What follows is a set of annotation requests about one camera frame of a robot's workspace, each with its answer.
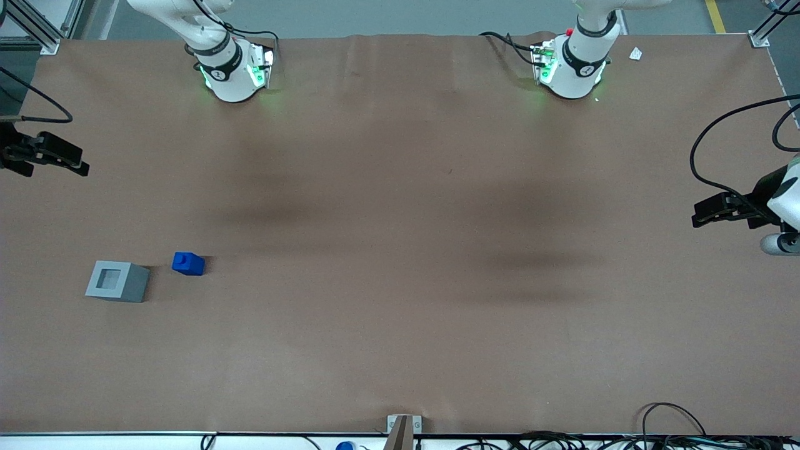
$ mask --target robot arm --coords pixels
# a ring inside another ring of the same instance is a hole
[[[617,9],[644,10],[672,0],[571,0],[578,7],[574,33],[532,49],[534,77],[563,98],[581,98],[600,82],[608,52],[620,33]]]
[[[186,41],[200,62],[206,86],[221,100],[241,102],[267,87],[274,59],[272,49],[232,36],[217,17],[230,9],[234,0],[128,0],[128,3]]]
[[[196,50],[213,49],[224,42],[228,34],[224,27],[209,20],[193,0],[128,0],[128,3],[136,11],[168,26]],[[233,4],[233,0],[201,3],[212,17],[229,10]]]
[[[694,205],[692,224],[700,228],[708,223],[747,220],[750,229],[775,225],[779,233],[761,240],[767,255],[800,256],[800,154],[788,165],[764,176],[744,203],[730,192],[721,192]]]
[[[603,30],[615,10],[648,10],[672,0],[572,0],[578,7],[578,24],[584,30]]]

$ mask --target table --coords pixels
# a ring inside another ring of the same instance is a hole
[[[242,104],[177,42],[40,60],[34,85],[75,121],[20,130],[83,147],[91,173],[0,174],[0,429],[369,431],[414,412],[429,432],[633,432],[672,401],[712,433],[795,431],[797,261],[760,252],[772,230],[690,222],[715,193],[689,171],[699,131],[781,94],[745,35],[621,37],[578,101],[486,38],[278,57]],[[749,191],[788,162],[769,141],[785,107],[722,123],[698,169]],[[175,251],[208,274],[171,271]],[[150,267],[146,302],[84,297],[98,259]]]

